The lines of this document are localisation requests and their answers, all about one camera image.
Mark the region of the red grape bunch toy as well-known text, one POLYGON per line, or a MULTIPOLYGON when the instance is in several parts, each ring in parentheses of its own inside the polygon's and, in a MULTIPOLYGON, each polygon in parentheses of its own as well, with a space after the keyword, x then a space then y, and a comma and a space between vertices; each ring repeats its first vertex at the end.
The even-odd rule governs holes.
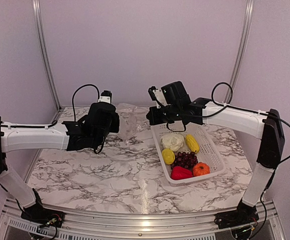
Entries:
POLYGON ((175 154, 174 166, 180 166, 185 169, 192 169, 198 163, 196 153, 190 152, 178 152, 175 154))

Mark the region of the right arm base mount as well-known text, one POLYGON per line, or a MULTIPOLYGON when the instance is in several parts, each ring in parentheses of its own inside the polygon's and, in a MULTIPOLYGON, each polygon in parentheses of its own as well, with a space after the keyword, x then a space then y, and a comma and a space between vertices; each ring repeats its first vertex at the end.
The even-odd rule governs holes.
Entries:
POLYGON ((231 236, 235 240, 248 240, 258 225, 256 206, 248 206, 242 201, 232 211, 219 212, 215 215, 214 223, 219 229, 231 228, 231 236))

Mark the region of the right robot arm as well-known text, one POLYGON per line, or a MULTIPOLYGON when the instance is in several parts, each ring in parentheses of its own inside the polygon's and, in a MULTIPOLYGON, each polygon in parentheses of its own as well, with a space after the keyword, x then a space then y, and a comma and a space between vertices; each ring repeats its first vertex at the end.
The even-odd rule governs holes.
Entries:
POLYGON ((213 96, 192 100, 180 81, 159 89, 152 86, 148 93, 156 103, 146 116, 151 126, 170 126, 176 122, 184 127, 188 124, 218 126, 234 131, 243 148, 246 147, 243 137, 253 139, 257 144, 253 175, 242 195, 242 206, 232 214, 237 224, 245 223, 252 216, 250 207, 262 199, 276 169, 290 159, 290 123, 283 120, 275 109, 262 111, 241 108, 229 101, 217 102, 213 96))

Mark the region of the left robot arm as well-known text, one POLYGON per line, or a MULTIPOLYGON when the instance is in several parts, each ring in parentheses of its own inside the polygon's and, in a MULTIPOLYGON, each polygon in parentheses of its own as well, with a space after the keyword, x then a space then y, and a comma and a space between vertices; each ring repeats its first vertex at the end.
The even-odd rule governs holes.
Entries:
POLYGON ((48 218, 34 190, 6 163, 9 152, 32 149, 80 151, 92 149, 99 154, 110 133, 119 131, 119 115, 109 90, 97 92, 97 102, 80 119, 51 124, 18 124, 0 117, 0 185, 3 186, 36 222, 48 218))

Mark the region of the clear zip top bag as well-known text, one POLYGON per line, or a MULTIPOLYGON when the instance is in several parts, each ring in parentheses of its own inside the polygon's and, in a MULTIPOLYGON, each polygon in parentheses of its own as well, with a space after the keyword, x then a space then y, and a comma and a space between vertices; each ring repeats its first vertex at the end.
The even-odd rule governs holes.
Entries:
POLYGON ((117 113, 120 119, 118 137, 124 145, 129 145, 130 140, 135 134, 145 130, 149 126, 149 120, 146 118, 148 107, 136 106, 129 103, 120 103, 117 105, 117 113))

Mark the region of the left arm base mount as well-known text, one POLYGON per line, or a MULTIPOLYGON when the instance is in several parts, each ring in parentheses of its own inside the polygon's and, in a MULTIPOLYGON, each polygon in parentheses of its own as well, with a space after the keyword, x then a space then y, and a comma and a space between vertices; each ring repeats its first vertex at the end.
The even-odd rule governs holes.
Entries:
POLYGON ((39 197, 36 197, 36 203, 28 208, 22 207, 18 200, 16 200, 16 202, 22 212, 21 218, 34 223, 38 223, 39 226, 37 230, 40 230, 42 228, 54 227, 55 233, 49 239, 56 239, 59 232, 58 228, 62 226, 65 217, 65 213, 63 211, 43 207, 43 204, 39 197))

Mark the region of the white cabbage toy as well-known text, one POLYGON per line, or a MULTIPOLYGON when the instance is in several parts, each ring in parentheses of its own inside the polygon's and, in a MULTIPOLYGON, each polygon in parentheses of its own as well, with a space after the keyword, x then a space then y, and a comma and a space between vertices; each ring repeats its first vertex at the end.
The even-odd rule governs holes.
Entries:
POLYGON ((185 138, 181 134, 168 133, 163 135, 160 141, 165 149, 170 149, 174 152, 177 152, 184 146, 185 138))

